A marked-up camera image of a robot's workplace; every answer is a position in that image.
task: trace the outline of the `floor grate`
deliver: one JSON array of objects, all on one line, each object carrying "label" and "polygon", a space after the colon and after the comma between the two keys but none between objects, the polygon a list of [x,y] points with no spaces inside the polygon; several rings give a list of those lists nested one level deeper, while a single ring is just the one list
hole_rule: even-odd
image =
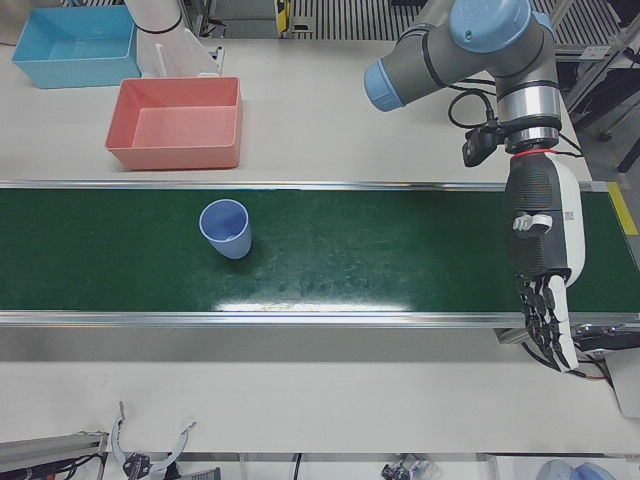
[{"label": "floor grate", "polygon": [[[550,14],[559,0],[531,0],[533,7]],[[590,46],[612,45],[620,38],[613,13],[605,0],[575,0],[556,28],[559,54],[580,55]]]},{"label": "floor grate", "polygon": [[292,38],[307,40],[397,40],[420,13],[418,6],[389,0],[294,0]]}]

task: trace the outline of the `black connector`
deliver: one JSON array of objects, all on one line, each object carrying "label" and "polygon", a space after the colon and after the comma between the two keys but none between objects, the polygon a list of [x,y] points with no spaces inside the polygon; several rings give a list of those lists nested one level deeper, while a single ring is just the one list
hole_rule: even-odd
[{"label": "black connector", "polygon": [[477,167],[489,155],[496,151],[503,139],[495,128],[483,126],[474,128],[465,134],[466,143],[462,146],[462,158],[466,167]]}]

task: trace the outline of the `black wire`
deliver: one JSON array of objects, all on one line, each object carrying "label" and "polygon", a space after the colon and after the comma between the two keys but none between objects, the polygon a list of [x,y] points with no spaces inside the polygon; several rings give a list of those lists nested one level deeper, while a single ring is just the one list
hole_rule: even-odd
[{"label": "black wire", "polygon": [[[51,462],[42,465],[36,465],[31,468],[31,478],[45,478],[48,475],[56,475],[60,473],[67,473],[65,480],[71,479],[79,467],[93,460],[94,458],[100,458],[100,461],[104,465],[105,457],[97,453],[93,455],[85,455],[82,457],[60,460],[58,462]],[[21,480],[28,474],[28,469],[19,469],[11,472],[0,473],[0,480]]]},{"label": "black wire", "polygon": [[[525,352],[527,352],[529,354],[529,356],[531,358],[533,358],[536,362],[544,365],[545,367],[548,368],[552,368],[553,370],[555,370],[556,372],[560,371],[560,368],[557,365],[554,365],[553,363],[544,360],[543,358],[539,357],[538,355],[536,355],[536,353],[531,350],[531,348],[529,348],[529,345],[527,345],[527,342],[522,342],[520,345],[522,345],[522,348],[524,348]],[[567,372],[570,375],[576,376],[576,377],[580,377],[580,378],[587,378],[587,374],[584,372],[579,372],[577,370],[568,370]]]},{"label": "black wire", "polygon": [[451,90],[457,90],[459,92],[468,92],[470,90],[475,90],[477,92],[482,92],[485,95],[491,95],[493,97],[496,96],[495,92],[490,92],[489,90],[483,90],[482,88],[469,88],[469,87],[459,87],[458,85],[449,85]]},{"label": "black wire", "polygon": [[451,103],[449,104],[449,110],[447,111],[447,116],[449,117],[449,121],[453,123],[456,127],[472,129],[472,128],[478,128],[484,125],[484,122],[475,123],[475,124],[460,123],[455,118],[453,118],[453,108],[456,106],[456,104],[463,98],[471,97],[471,96],[478,97],[483,101],[484,106],[486,108],[487,122],[495,118],[493,113],[493,107],[491,106],[491,102],[485,95],[484,90],[480,90],[478,88],[465,88],[463,89],[463,92],[461,94],[459,94],[457,97],[455,97],[451,101]]},{"label": "black wire", "polygon": [[574,157],[574,158],[583,158],[584,155],[580,155],[579,153],[573,153],[573,152],[558,152],[556,151],[556,153],[558,155],[567,155],[569,157]]},{"label": "black wire", "polygon": [[585,353],[582,348],[580,348],[580,345],[578,343],[575,344],[575,347],[580,350],[580,352],[585,355],[596,367],[598,367],[598,370],[600,370],[600,372],[602,372],[602,375],[604,376],[604,378],[607,379],[607,383],[609,384],[609,386],[611,388],[613,388],[615,390],[615,387],[613,386],[613,378],[611,378],[611,373],[608,372],[603,366],[602,364],[606,365],[606,361],[605,359],[601,359],[601,360],[596,360],[592,355],[589,355],[588,353]]},{"label": "black wire", "polygon": [[300,462],[302,461],[302,453],[296,455],[296,469],[293,472],[293,480],[298,480],[298,472],[300,471]]},{"label": "black wire", "polygon": [[493,87],[496,86],[496,82],[493,80],[482,80],[480,78],[465,78],[464,80],[460,80],[458,83],[475,83],[477,85],[491,85]]},{"label": "black wire", "polygon": [[565,142],[567,142],[569,145],[575,148],[578,152],[580,152],[580,155],[582,155],[582,149],[577,143],[573,142],[570,138],[567,138],[567,136],[564,135],[562,132],[558,133],[558,135],[560,135],[561,139],[563,139]]}]

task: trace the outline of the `blue bin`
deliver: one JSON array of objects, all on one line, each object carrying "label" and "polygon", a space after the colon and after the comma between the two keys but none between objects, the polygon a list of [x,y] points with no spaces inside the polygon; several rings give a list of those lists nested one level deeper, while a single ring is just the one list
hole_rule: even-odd
[{"label": "blue bin", "polygon": [[127,7],[37,8],[13,63],[39,88],[120,85],[140,76]]}]

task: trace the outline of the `blue object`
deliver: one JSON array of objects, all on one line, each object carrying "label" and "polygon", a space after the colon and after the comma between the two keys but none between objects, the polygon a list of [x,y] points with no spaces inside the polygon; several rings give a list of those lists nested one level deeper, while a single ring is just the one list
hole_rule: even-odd
[{"label": "blue object", "polygon": [[140,76],[126,6],[32,10],[13,63],[39,88],[120,85]]},{"label": "blue object", "polygon": [[496,52],[522,35],[531,13],[528,0],[457,0],[449,19],[451,36],[470,52]]},{"label": "blue object", "polygon": [[217,200],[200,214],[200,232],[218,252],[238,260],[251,250],[249,214],[240,202]]},{"label": "blue object", "polygon": [[595,463],[585,463],[576,468],[580,480],[616,480],[613,475]]},{"label": "blue object", "polygon": [[580,477],[567,462],[551,460],[542,466],[536,480],[580,480]]},{"label": "blue object", "polygon": [[536,480],[616,480],[604,468],[594,464],[585,463],[578,468],[571,466],[562,460],[551,460],[542,466]]},{"label": "blue object", "polygon": [[404,107],[404,103],[387,76],[382,60],[369,65],[364,72],[364,89],[367,91],[369,100],[378,110],[389,112]]},{"label": "blue object", "polygon": [[536,17],[536,20],[538,20],[540,25],[546,27],[551,33],[553,33],[553,24],[551,23],[549,15],[542,12],[533,12],[533,16]]}]

